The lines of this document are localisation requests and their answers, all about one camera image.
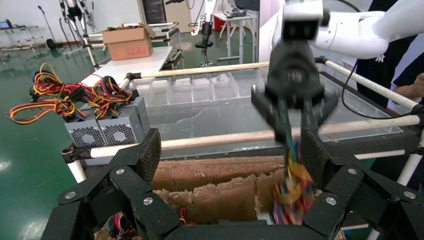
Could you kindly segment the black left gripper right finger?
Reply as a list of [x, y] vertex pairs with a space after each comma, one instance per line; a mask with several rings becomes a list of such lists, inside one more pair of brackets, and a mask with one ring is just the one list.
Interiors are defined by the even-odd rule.
[[302, 162], [321, 194], [303, 225], [333, 239], [349, 212], [364, 218], [386, 240], [424, 237], [424, 198], [367, 168], [347, 150], [329, 148], [311, 129], [300, 137]]

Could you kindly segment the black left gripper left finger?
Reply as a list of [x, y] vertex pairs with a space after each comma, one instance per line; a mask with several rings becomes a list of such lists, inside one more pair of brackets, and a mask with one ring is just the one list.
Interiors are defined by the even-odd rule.
[[58, 196], [42, 239], [92, 240], [117, 213], [123, 213], [143, 239], [165, 239], [181, 222], [151, 188], [160, 157], [161, 136], [151, 128], [141, 143], [120, 149], [101, 173]]

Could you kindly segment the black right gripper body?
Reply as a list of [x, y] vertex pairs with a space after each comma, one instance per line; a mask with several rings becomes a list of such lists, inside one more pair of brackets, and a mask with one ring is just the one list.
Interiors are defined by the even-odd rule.
[[270, 54], [266, 96], [272, 103], [285, 100], [290, 109], [301, 109], [304, 101], [315, 106], [324, 99], [312, 49], [306, 41], [280, 41]]

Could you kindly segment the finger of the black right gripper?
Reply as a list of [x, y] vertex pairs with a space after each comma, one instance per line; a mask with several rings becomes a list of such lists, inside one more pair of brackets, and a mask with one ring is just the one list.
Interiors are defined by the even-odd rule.
[[303, 129], [318, 132], [321, 125], [334, 112], [339, 104], [338, 95], [325, 95], [317, 104], [311, 99], [303, 102]]
[[291, 141], [291, 125], [287, 101], [278, 97], [266, 86], [264, 89], [251, 87], [251, 103], [261, 117], [273, 129], [275, 141], [289, 145]]

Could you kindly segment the person's bare hand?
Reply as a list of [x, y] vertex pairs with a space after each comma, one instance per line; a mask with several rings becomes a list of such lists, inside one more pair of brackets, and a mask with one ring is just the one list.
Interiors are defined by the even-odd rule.
[[394, 92], [408, 99], [415, 100], [424, 97], [424, 73], [420, 73], [413, 84], [396, 86]]

